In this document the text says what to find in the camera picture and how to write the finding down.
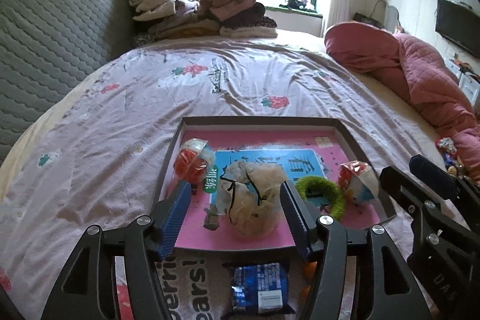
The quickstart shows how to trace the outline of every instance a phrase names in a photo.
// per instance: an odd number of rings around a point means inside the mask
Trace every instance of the pink bedsheet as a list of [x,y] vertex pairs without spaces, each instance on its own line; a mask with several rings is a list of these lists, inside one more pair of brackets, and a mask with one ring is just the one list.
[[368,73],[451,137],[475,181],[480,181],[480,127],[470,102],[435,48],[409,34],[391,34],[358,22],[333,26],[327,53],[344,67]]

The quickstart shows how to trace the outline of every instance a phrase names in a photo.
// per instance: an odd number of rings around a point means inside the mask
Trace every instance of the black metal bracket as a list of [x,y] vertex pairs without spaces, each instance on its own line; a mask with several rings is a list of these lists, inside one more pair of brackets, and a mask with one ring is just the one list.
[[320,216],[290,181],[282,185],[280,200],[297,250],[317,262],[301,319],[338,319],[347,256],[357,257],[352,319],[431,319],[415,278],[382,226],[354,230]]
[[116,256],[125,260],[135,320],[171,319],[155,262],[173,250],[190,197],[190,184],[181,181],[150,215],[136,218],[127,227],[109,231],[88,227],[58,276],[41,319],[120,320]]
[[[478,319],[480,237],[442,214],[440,204],[397,168],[383,169],[380,184],[413,218],[413,250],[407,263],[439,310],[451,320]],[[459,197],[463,191],[458,190]],[[464,212],[476,207],[457,205]]]
[[441,198],[451,200],[470,229],[480,234],[480,189],[470,178],[449,175],[421,155],[413,156],[409,167],[414,176]]

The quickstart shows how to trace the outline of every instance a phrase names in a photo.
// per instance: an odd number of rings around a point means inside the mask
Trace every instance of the snack bag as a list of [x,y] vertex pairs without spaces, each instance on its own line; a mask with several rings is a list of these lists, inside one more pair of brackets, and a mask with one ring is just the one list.
[[206,178],[214,163],[215,153],[208,141],[190,139],[181,145],[173,169],[179,179],[198,184]]
[[224,264],[232,278],[232,309],[221,317],[227,320],[234,315],[272,316],[294,314],[288,304],[289,262],[239,265]]
[[343,196],[359,205],[378,196],[379,184],[375,171],[364,162],[342,163],[338,185]]

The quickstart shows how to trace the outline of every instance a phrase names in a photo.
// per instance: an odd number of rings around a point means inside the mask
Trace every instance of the metal screw head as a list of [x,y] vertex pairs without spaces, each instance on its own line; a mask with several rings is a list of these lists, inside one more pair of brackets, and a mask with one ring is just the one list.
[[98,232],[100,232],[100,228],[98,226],[89,226],[87,228],[87,233],[89,235],[96,235]]
[[383,235],[385,233],[385,228],[382,226],[376,225],[371,228],[374,234]]
[[431,242],[434,246],[436,246],[438,243],[440,243],[440,239],[436,234],[429,234],[427,236],[427,240]]
[[429,209],[435,209],[436,206],[433,202],[431,202],[430,200],[427,200],[425,201],[425,206],[428,207]]
[[330,224],[333,224],[333,217],[332,216],[320,216],[318,218],[318,221],[320,221],[321,224],[324,226],[329,226]]
[[140,226],[145,226],[145,225],[149,224],[150,221],[152,221],[152,219],[149,216],[140,216],[137,219],[137,224],[140,225]]

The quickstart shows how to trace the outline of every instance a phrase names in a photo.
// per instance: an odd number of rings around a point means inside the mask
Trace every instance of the quilted cushion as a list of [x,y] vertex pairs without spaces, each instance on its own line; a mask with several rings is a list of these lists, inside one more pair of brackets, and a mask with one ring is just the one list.
[[133,48],[128,0],[0,0],[0,164],[72,88]]

